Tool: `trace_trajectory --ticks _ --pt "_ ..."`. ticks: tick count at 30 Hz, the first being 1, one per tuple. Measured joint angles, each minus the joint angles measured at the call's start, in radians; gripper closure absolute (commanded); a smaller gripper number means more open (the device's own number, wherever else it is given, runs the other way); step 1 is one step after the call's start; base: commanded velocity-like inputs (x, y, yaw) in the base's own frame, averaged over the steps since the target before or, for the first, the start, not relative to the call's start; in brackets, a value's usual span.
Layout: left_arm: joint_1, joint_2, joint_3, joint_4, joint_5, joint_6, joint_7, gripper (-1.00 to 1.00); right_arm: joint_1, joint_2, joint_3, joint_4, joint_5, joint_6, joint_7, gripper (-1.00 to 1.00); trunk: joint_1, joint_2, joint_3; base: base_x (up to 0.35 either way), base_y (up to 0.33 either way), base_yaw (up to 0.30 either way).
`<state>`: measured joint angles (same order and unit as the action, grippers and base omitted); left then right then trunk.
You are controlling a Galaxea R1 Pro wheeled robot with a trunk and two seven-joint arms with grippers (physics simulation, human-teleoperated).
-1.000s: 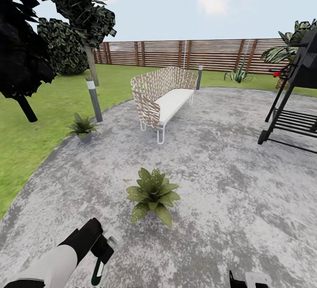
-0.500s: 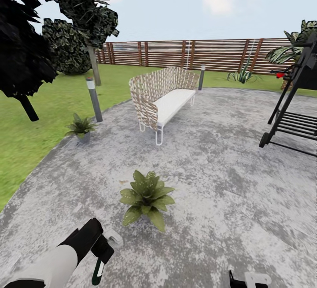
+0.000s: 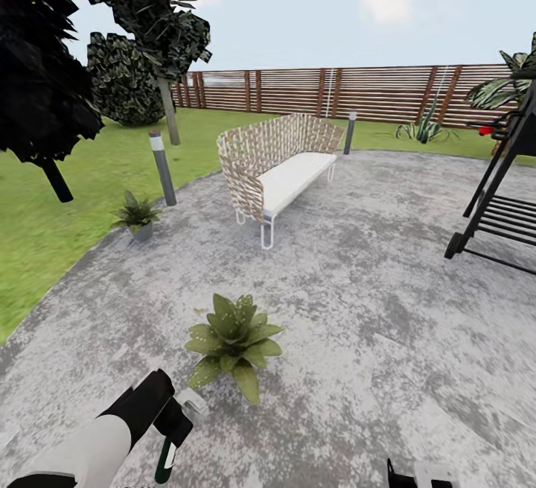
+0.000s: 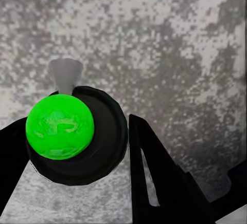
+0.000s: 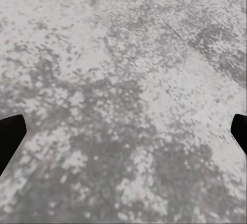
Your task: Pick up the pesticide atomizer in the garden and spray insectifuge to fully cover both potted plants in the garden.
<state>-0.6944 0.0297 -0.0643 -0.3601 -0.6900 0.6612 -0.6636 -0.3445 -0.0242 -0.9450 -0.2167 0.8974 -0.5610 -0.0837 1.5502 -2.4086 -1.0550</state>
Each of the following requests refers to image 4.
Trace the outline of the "insectifuge atomizer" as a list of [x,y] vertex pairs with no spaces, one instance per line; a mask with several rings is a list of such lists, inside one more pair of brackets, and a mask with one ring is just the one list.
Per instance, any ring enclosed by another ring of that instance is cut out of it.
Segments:
[[110,174],[129,145],[127,119],[105,91],[76,86],[82,62],[71,58],[48,63],[58,92],[29,113],[26,147],[41,175],[55,183],[88,185]]

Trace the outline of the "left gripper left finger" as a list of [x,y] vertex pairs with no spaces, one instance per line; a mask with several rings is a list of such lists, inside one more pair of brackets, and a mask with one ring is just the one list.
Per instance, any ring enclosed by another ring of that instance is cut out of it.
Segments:
[[0,216],[28,161],[26,118],[0,130]]

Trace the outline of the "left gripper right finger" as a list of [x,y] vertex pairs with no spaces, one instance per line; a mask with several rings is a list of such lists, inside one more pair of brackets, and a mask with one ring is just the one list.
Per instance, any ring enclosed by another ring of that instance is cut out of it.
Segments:
[[[216,224],[149,123],[129,115],[133,224]],[[160,207],[149,203],[141,148]]]

